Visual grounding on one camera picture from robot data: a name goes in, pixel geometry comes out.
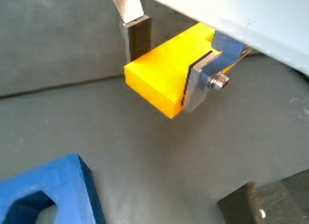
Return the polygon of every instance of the gray table surface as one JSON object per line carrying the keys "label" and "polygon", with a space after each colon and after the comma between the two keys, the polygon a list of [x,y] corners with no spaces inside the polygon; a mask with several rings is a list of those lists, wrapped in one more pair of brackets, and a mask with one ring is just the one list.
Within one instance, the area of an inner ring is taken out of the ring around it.
{"label": "gray table surface", "polygon": [[77,152],[107,223],[222,224],[222,197],[309,168],[308,81],[267,57],[229,75],[174,120],[123,78],[0,100],[0,180]]}

